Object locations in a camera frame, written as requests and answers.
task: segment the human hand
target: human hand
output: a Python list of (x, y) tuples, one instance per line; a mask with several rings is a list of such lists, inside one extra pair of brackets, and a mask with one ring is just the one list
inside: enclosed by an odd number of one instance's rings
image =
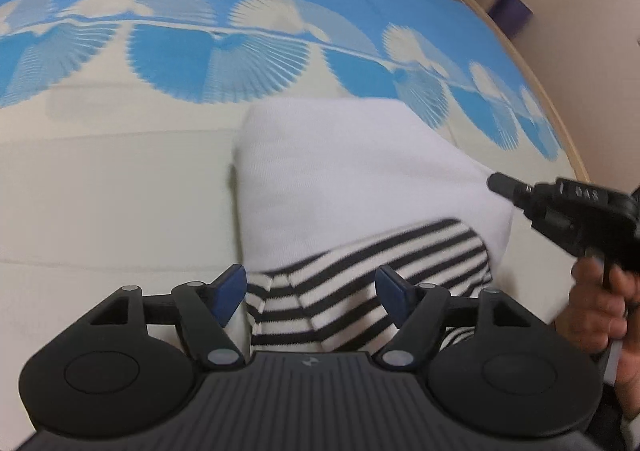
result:
[(616, 376), (616, 394), (628, 419), (640, 413), (640, 309), (624, 319), (625, 304), (640, 303), (640, 274), (613, 266), (611, 292), (602, 288), (602, 264), (579, 259), (572, 269), (574, 288), (569, 304), (556, 318), (556, 331), (579, 349), (595, 354), (609, 338), (623, 339)]

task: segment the bed sheet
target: bed sheet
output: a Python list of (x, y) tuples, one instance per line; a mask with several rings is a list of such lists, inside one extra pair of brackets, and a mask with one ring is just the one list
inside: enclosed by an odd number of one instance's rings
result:
[[(31, 430), (22, 364), (69, 322), (121, 285), (158, 293), (241, 259), (232, 147), (273, 96), (399, 98), (494, 170), (573, 174), (453, 0), (0, 0), (0, 449)], [(513, 230), (498, 281), (547, 316), (568, 259)]]

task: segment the striped fabric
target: striped fabric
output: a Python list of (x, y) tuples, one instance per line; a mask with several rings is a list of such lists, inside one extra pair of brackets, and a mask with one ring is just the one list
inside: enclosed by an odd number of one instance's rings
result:
[[(489, 282), (478, 235), (455, 219), (423, 223), (310, 257), (286, 269), (249, 273), (251, 349), (374, 353), (398, 331), (376, 297), (374, 273), (389, 265), (411, 284), (434, 283), (476, 297)], [(472, 334), (448, 329), (444, 344)]]

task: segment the ribbed black surface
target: ribbed black surface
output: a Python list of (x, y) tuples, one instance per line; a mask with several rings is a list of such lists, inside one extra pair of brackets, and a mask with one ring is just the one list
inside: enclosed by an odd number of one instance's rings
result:
[(176, 417), (111, 441), (42, 432), (21, 451), (494, 451), (596, 448), (579, 434), (510, 442), (473, 433), (430, 404), (416, 379), (365, 354), (258, 353), (210, 375)]

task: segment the white cloth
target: white cloth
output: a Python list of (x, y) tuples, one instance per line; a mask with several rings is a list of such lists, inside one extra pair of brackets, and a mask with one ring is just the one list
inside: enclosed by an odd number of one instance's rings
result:
[(491, 171), (441, 138), (404, 103), (290, 99), (256, 105), (236, 149), (245, 267), (286, 267), (417, 222), (457, 218), (507, 246), (513, 206)]

